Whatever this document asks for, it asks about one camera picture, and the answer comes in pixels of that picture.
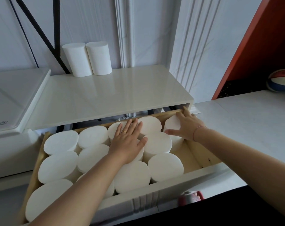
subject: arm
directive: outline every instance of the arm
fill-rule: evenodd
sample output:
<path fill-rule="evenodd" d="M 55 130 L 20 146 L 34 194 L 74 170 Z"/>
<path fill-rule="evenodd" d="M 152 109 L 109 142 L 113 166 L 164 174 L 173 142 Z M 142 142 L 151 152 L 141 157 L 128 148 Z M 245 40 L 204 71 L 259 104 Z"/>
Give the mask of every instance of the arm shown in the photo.
<path fill-rule="evenodd" d="M 177 116 L 180 130 L 166 130 L 167 134 L 187 140 L 193 140 L 194 136 L 196 142 L 211 151 L 285 216 L 285 163 L 202 126 L 204 123 L 186 109 Z"/>
<path fill-rule="evenodd" d="M 121 133 L 116 130 L 108 155 L 103 157 L 79 181 L 44 210 L 31 226 L 89 225 L 103 197 L 119 169 L 130 163 L 147 142 L 147 137 L 137 144 L 142 122 L 129 119 Z"/>

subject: drawer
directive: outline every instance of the drawer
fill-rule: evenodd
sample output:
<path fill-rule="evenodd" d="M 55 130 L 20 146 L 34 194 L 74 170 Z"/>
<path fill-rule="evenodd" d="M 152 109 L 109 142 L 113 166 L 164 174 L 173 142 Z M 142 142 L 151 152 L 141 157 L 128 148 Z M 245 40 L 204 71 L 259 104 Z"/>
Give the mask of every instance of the drawer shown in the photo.
<path fill-rule="evenodd" d="M 164 127 L 165 121 L 179 111 L 182 110 L 173 110 L 150 116 L 157 117 Z M 103 124 L 102 126 L 108 128 L 111 124 L 112 123 Z M 76 129 L 75 131 L 80 133 L 84 129 L 85 128 Z M 30 195 L 37 188 L 42 186 L 42 183 L 38 180 L 38 170 L 42 161 L 48 157 L 44 152 L 43 147 L 45 141 L 50 136 L 51 134 L 49 132 L 44 136 L 35 168 L 19 212 L 19 221 L 22 224 L 27 223 L 25 218 L 25 207 Z M 182 161 L 184 166 L 183 175 L 104 199 L 101 202 L 92 223 L 102 222 L 152 208 L 156 206 L 158 202 L 177 198 L 181 193 L 193 186 L 229 170 L 229 168 L 210 151 L 204 148 L 201 144 L 193 141 L 185 140 L 182 147 L 178 151 L 174 152 L 174 154 Z"/>

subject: right hand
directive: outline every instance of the right hand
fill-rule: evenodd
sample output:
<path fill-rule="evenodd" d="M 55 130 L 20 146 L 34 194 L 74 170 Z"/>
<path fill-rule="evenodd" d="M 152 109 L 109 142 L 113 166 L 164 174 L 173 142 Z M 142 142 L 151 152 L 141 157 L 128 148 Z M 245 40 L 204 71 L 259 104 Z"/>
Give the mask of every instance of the right hand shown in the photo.
<path fill-rule="evenodd" d="M 186 140 L 193 140 L 193 134 L 195 130 L 204 125 L 203 121 L 198 119 L 194 114 L 191 114 L 190 111 L 184 106 L 183 112 L 177 112 L 176 116 L 180 121 L 180 129 L 167 129 L 165 133 L 172 136 L 179 136 Z"/>

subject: hand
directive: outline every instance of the hand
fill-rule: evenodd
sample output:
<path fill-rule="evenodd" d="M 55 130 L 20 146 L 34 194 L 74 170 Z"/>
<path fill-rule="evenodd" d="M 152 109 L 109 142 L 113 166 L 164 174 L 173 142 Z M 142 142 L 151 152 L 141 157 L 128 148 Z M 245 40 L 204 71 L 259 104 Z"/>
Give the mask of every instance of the hand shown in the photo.
<path fill-rule="evenodd" d="M 168 135 L 179 136 L 186 140 L 193 140 L 193 134 L 199 126 L 204 125 L 202 120 L 199 120 L 194 114 L 191 114 L 190 111 L 184 106 L 183 113 L 178 112 L 176 116 L 180 121 L 180 129 L 167 129 L 165 133 Z"/>
<path fill-rule="evenodd" d="M 148 138 L 144 137 L 137 143 L 137 138 L 143 126 L 142 122 L 138 125 L 137 123 L 137 118 L 135 118 L 133 123 L 129 119 L 122 132 L 122 124 L 119 124 L 109 148 L 108 155 L 114 155 L 122 164 L 132 162 L 148 141 Z"/>

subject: left hand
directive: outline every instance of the left hand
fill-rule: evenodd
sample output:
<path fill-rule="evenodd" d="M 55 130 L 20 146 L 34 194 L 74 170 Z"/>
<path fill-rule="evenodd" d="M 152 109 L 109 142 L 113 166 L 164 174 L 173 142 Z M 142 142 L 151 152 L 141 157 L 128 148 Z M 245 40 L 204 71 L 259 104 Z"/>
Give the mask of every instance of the left hand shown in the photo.
<path fill-rule="evenodd" d="M 137 138 L 143 126 L 142 122 L 138 125 L 137 123 L 137 118 L 133 123 L 132 119 L 129 119 L 122 132 L 122 124 L 119 124 L 109 148 L 108 155 L 114 155 L 122 164 L 132 162 L 148 141 L 148 138 L 144 137 L 137 143 Z"/>

